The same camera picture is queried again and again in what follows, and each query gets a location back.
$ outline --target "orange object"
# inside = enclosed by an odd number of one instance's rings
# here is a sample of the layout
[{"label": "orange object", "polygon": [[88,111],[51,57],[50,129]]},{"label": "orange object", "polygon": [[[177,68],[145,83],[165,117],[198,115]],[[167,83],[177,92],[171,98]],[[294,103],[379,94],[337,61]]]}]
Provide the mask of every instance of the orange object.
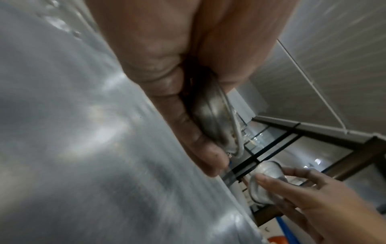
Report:
[{"label": "orange object", "polygon": [[269,243],[277,243],[277,244],[289,244],[287,238],[285,236],[273,236],[268,238]]}]

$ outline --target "fingernail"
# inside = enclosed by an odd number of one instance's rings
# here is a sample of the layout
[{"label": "fingernail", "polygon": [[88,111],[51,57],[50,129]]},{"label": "fingernail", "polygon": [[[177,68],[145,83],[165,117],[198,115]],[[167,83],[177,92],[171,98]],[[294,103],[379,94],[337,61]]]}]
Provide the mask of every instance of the fingernail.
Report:
[{"label": "fingernail", "polygon": [[257,183],[259,183],[260,185],[264,184],[265,180],[267,179],[267,177],[265,175],[260,174],[260,173],[257,173],[255,175],[255,178],[256,178]]}]

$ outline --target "skin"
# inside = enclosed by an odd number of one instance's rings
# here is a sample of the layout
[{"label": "skin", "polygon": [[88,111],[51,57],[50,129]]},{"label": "skin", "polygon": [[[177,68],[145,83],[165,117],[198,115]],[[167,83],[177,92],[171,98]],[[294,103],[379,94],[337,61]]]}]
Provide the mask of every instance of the skin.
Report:
[{"label": "skin", "polygon": [[86,0],[126,75],[153,102],[208,176],[226,153],[187,114],[179,93],[187,55],[210,67],[226,92],[263,63],[297,0]]},{"label": "skin", "polygon": [[283,172],[306,178],[316,187],[299,187],[263,174],[256,174],[255,180],[285,199],[277,207],[317,244],[386,243],[386,220],[342,182],[314,169],[283,168]]}]

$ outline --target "ceiling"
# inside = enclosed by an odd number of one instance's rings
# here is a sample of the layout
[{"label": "ceiling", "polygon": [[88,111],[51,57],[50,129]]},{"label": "ceiling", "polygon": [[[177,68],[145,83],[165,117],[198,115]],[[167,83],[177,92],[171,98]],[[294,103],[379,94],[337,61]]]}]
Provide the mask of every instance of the ceiling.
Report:
[{"label": "ceiling", "polygon": [[237,90],[258,115],[342,127],[338,117],[349,130],[385,134],[384,67],[386,2],[302,0],[265,63]]}]

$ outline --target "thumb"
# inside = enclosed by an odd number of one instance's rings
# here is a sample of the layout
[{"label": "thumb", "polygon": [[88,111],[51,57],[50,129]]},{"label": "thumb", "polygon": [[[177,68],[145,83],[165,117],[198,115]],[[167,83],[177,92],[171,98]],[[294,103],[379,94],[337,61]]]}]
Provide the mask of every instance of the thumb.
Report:
[{"label": "thumb", "polygon": [[265,190],[290,200],[300,208],[311,198],[312,192],[309,189],[264,174],[255,174],[255,180]]}]

